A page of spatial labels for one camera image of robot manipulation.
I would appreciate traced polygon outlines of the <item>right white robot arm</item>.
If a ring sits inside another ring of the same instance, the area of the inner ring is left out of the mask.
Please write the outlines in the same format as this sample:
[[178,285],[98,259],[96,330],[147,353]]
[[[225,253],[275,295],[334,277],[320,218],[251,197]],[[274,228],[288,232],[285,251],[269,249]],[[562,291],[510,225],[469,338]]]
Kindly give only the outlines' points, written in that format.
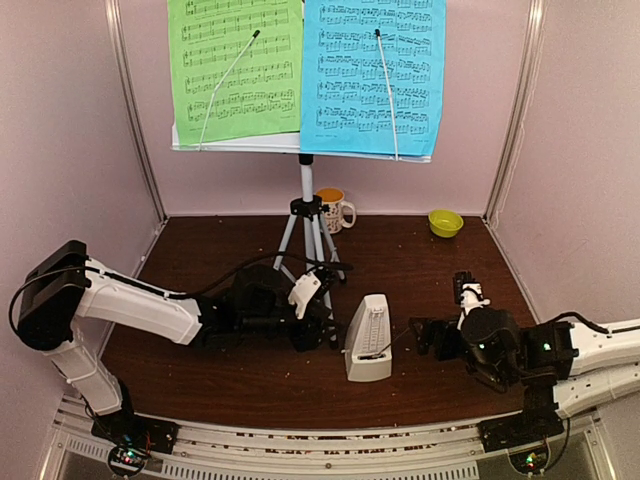
[[512,314],[475,307],[458,320],[412,318],[420,354],[460,360],[478,382],[506,393],[524,389],[523,412],[513,419],[519,440],[535,440],[561,418],[639,391],[639,323],[598,325],[570,311],[533,327]]

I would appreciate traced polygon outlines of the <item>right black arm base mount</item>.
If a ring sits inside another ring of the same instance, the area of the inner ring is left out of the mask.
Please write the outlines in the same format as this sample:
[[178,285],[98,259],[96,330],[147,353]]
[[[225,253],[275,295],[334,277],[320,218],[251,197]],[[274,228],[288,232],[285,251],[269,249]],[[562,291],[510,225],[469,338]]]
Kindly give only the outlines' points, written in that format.
[[484,451],[511,449],[562,434],[564,423],[557,408],[552,388],[528,387],[520,413],[484,420],[477,425]]

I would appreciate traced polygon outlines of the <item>green sheet music page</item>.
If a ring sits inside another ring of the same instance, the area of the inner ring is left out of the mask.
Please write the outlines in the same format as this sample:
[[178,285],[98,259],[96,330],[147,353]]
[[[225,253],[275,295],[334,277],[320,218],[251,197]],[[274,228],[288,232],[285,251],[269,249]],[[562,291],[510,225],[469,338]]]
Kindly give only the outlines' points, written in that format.
[[300,1],[170,1],[174,145],[296,133],[301,124]]

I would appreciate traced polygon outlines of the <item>blue paper sheet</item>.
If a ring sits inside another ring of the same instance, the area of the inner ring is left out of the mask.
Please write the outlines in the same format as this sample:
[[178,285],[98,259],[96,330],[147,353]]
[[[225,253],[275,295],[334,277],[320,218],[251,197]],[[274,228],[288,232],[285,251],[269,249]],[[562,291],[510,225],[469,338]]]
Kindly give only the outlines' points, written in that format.
[[442,118],[446,17],[438,0],[306,2],[301,151],[428,160]]

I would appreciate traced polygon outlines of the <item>white metronome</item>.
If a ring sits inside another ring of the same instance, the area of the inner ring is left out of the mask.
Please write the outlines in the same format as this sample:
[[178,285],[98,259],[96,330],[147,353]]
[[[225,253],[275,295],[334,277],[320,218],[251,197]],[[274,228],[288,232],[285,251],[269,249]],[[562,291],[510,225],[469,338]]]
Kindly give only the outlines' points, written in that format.
[[392,345],[407,331],[393,333],[385,294],[365,295],[349,323],[343,355],[349,382],[371,383],[392,375]]

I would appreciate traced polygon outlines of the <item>light blue music stand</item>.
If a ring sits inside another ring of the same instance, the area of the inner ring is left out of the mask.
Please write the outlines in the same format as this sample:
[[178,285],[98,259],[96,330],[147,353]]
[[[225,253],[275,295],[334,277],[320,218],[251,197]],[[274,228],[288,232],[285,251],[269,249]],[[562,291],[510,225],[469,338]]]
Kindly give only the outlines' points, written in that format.
[[442,1],[172,1],[172,145],[424,163],[442,115]]

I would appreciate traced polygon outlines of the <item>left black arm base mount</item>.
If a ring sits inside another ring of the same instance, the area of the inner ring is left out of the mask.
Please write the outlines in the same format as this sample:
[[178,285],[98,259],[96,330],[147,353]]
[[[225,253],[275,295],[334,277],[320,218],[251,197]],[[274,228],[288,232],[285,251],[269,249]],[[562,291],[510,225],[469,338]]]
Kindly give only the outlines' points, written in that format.
[[152,453],[173,452],[179,426],[173,421],[136,414],[128,388],[121,380],[119,386],[120,410],[98,415],[86,405],[85,412],[93,421],[91,434],[113,444],[106,460],[109,469],[120,477],[131,477],[145,468]]

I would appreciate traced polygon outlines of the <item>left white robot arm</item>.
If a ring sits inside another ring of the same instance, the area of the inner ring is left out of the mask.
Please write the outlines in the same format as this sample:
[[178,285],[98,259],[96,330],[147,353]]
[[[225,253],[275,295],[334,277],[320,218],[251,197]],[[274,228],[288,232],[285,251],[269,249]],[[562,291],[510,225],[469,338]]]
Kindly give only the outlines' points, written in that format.
[[325,297],[351,267],[307,259],[293,280],[267,263],[284,255],[259,255],[188,293],[118,273],[71,240],[27,275],[10,301],[8,321],[24,345],[48,356],[90,410],[105,417],[111,434],[133,444],[143,436],[143,421],[131,412],[123,382],[84,346],[75,319],[106,320],[191,347],[264,335],[286,336],[298,352],[313,350],[335,325]]

